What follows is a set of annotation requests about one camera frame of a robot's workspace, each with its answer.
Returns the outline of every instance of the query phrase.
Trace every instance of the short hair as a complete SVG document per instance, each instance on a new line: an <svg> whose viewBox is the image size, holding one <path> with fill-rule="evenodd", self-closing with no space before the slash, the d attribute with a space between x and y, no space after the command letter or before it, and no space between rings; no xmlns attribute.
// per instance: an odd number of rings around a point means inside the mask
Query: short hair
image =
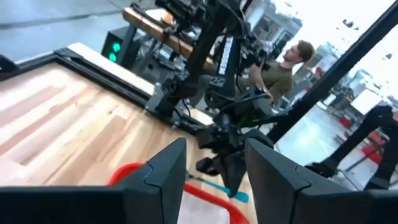
<svg viewBox="0 0 398 224"><path fill-rule="evenodd" d="M315 53L313 45L307 41L300 40L297 44L298 54L303 62L309 61Z"/></svg>

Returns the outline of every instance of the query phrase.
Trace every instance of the green light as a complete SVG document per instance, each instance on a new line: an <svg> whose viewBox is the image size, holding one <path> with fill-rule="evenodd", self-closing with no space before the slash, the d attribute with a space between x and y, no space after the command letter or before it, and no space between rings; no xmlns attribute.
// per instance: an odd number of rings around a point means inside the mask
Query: green light
<svg viewBox="0 0 398 224"><path fill-rule="evenodd" d="M120 51L120 44L119 43L113 43L112 48L113 48L114 52L119 52Z"/></svg>
<svg viewBox="0 0 398 224"><path fill-rule="evenodd" d="M112 62L116 61L116 55L114 53L110 53L108 57Z"/></svg>

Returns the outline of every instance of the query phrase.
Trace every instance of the olive green t-shirt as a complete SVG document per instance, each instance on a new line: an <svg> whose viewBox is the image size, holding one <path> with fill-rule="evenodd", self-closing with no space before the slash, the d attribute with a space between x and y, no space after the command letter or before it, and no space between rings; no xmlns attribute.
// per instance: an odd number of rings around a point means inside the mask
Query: olive green t-shirt
<svg viewBox="0 0 398 224"><path fill-rule="evenodd" d="M270 69L261 73L262 81L277 103L282 96L288 93L293 87L292 69L282 68L278 62L271 62ZM243 90L247 87L256 86L249 78L239 78L238 85Z"/></svg>

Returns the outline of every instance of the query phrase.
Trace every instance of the wooden tabletop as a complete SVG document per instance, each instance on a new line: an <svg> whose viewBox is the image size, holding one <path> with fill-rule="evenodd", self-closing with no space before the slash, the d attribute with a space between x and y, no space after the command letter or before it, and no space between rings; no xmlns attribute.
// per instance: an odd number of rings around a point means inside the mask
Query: wooden tabletop
<svg viewBox="0 0 398 224"><path fill-rule="evenodd" d="M167 12L164 9L156 9L160 10L157 13L154 14L149 14L151 15L156 15L156 17L159 17L160 15L164 15ZM153 36L155 39L159 41L163 41L164 39L164 34L163 34L163 28L158 26L157 24L154 24L150 20L146 19L144 16L142 16L140 13L136 12L134 9L131 8L125 8L122 11L123 19L125 21L128 21L132 25L136 26L139 29L144 30L147 32L149 35ZM165 44L173 48L174 51L180 53L183 55L185 58L189 58L189 55L191 54L193 48L191 45L188 43L184 42L183 40L177 38L174 35L171 35L167 40L165 40ZM213 60L211 58L207 58L204 66L204 68L213 68Z"/></svg>
<svg viewBox="0 0 398 224"><path fill-rule="evenodd" d="M69 48L153 93L152 84L88 47L73 44ZM212 154L199 150L193 136L144 114L142 108L59 64L2 82L0 91L0 185L104 185L118 167L145 162L180 137L187 139L187 169L223 184L221 177L195 170L197 160ZM209 122L199 111L192 111L192 116ZM229 200L219 190L200 182L192 184ZM247 177L240 191L247 192L251 202L230 201L256 223Z"/></svg>

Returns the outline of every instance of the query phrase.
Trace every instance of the metal pole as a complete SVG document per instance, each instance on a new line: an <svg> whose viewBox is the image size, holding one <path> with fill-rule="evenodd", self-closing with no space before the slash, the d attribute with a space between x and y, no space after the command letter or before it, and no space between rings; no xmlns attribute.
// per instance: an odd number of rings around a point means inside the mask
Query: metal pole
<svg viewBox="0 0 398 224"><path fill-rule="evenodd" d="M277 123L267 136L277 142L310 109L326 95L392 28L398 23L398 1L395 1L376 22L341 56L319 82L289 112L284 122Z"/></svg>

